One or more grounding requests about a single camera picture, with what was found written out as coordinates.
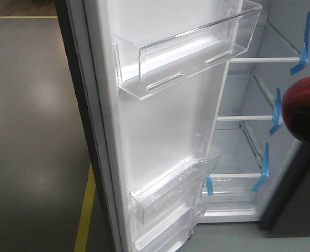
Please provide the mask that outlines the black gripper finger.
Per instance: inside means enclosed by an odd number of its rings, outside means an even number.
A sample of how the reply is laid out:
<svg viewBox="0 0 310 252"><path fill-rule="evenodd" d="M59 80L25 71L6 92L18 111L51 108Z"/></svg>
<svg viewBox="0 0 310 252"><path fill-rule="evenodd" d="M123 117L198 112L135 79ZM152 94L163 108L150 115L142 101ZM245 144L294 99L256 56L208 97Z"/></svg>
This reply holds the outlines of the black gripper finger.
<svg viewBox="0 0 310 252"><path fill-rule="evenodd" d="M291 132L300 141L310 144L310 111L293 112Z"/></svg>

